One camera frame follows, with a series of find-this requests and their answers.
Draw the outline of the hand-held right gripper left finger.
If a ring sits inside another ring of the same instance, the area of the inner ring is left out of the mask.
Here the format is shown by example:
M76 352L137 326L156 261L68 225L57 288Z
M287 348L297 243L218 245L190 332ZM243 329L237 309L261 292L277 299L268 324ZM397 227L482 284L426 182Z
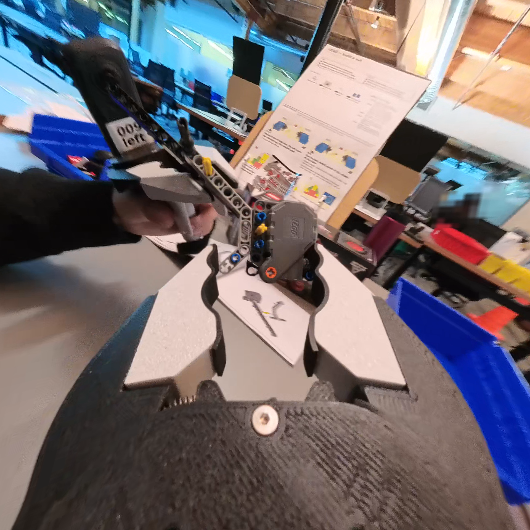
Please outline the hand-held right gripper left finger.
M217 246L209 244L158 291L123 381L127 390L168 386L177 399L194 399L201 382L223 374L218 271Z

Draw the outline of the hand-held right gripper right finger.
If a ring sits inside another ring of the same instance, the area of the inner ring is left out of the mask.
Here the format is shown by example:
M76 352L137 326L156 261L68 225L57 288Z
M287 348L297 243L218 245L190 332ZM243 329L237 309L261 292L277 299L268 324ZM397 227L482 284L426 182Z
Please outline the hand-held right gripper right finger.
M308 377L329 382L339 401L366 387L403 391L400 363L376 305L381 301L324 246L316 243L315 276L303 353Z

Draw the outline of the white instruction booklet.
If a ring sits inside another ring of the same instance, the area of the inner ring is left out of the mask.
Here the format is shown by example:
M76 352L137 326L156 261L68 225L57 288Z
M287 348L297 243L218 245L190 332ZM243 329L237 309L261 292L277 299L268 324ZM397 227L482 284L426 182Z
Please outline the white instruction booklet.
M226 275L218 272L216 279L222 304L294 365L303 351L308 311L279 287L247 275L244 265Z

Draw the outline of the grey toy motor assembly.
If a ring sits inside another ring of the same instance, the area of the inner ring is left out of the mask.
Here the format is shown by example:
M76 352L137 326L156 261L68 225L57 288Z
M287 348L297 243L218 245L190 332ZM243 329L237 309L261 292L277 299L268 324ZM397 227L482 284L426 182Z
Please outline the grey toy motor assembly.
M267 194L249 205L228 179L198 153L185 156L192 175L223 205L236 224L235 250L220 261L221 274L232 272L242 262L247 273L265 283L312 279L314 266L309 253L317 240L317 215L301 202L275 200Z

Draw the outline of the person's left forearm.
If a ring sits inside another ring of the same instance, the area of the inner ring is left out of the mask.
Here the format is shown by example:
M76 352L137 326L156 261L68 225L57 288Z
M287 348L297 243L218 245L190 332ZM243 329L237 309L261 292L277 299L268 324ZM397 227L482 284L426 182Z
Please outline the person's left forearm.
M1 169L1 267L140 241L115 222L110 182Z

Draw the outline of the black toy set box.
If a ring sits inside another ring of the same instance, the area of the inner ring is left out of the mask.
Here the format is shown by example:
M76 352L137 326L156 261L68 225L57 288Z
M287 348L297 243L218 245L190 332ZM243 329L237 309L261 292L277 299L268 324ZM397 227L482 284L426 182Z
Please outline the black toy set box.
M318 223L316 243L303 257L300 279L286 279L281 283L295 295L309 303L313 302L313 284L316 270L321 265L320 256L326 250L359 280L370 277L377 266L375 251L362 241L340 229Z

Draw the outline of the blue plastic bin with tag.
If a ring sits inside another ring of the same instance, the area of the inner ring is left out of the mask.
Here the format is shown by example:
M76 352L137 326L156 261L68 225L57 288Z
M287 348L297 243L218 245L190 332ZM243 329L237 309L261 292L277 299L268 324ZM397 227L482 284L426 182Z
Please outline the blue plastic bin with tag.
M109 182L110 149L95 123L34 114L31 153L58 176L75 181Z

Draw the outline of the tan cardboard panel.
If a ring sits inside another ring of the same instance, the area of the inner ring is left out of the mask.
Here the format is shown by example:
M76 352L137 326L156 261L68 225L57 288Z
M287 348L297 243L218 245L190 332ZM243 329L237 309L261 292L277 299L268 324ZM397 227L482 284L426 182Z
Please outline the tan cardboard panel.
M389 202L405 202L420 183L420 173L380 155L375 157L375 162L378 171L370 190Z
M260 112L262 90L259 84L232 74L229 78L226 95L228 109L236 109L249 120L255 120Z

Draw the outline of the wooden side table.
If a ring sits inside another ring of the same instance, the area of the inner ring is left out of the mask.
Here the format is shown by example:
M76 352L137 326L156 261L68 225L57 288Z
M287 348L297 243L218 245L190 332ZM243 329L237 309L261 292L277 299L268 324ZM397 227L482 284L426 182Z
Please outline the wooden side table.
M382 288L390 290L394 286L394 283L406 272L407 268L416 261L416 258L421 253L429 250L441 256L446 261L452 262L453 265L450 267L447 275L453 281L465 284L469 290L472 290L480 298L494 300L519 314L529 312L528 304L524 305L517 301L518 299L529 301L529 294L527 292L511 283L504 282L496 275L484 271L479 266L465 261L460 256L454 254L454 252L441 247L433 241L429 234L423 235L420 239L404 231L399 235L398 239L413 247L414 251L386 278L381 284Z

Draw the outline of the clear acrylic stand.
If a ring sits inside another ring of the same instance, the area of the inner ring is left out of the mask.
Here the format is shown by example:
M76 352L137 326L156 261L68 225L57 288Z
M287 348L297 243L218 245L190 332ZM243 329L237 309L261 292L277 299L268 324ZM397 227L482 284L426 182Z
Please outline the clear acrylic stand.
M394 204L388 195L375 189L369 189L357 204L357 209L363 210L372 216L382 216L384 215L382 212L387 211Z

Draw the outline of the printed instruction poster board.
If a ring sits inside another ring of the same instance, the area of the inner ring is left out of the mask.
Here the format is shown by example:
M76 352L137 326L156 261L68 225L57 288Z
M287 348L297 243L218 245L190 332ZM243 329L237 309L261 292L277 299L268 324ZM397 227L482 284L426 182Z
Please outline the printed instruction poster board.
M252 131L242 142L230 161L229 164L233 169L237 169L238 166L241 165L241 161L246 158L253 142L257 136L259 136L262 129L265 128L272 114L273 112L269 111L259 118ZM334 229L341 228L348 216L353 212L355 206L361 201L362 196L373 186L379 172L379 165L376 158L377 157L374 157L370 161L354 185L341 199L341 202L339 202L333 213L326 221L321 221L322 223L325 223Z

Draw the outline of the black monitor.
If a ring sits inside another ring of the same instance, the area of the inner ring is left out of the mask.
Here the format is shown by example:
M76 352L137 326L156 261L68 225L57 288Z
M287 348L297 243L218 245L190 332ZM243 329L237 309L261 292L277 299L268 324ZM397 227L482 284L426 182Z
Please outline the black monitor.
M260 85L264 46L233 36L233 76Z

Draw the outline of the printed instruction sheet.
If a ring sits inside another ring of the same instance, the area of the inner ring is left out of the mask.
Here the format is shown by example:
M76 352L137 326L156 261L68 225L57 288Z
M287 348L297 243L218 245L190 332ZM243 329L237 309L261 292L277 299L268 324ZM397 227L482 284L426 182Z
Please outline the printed instruction sheet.
M339 208L431 81L326 45L236 166L243 188Z

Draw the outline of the black screen on stand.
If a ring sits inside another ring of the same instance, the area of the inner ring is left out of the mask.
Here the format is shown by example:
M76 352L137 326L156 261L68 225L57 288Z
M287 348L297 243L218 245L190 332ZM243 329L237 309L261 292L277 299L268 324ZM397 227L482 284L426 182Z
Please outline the black screen on stand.
M380 155L416 172L422 172L446 144L448 136L403 119L389 136Z

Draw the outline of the metal ceiling duct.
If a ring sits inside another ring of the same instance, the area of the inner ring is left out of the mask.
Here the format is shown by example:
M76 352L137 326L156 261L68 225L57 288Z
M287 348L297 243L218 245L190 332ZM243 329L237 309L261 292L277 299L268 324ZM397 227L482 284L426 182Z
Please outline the metal ceiling duct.
M427 110L441 84L476 1L427 1L416 54L416 72L430 84L417 107Z

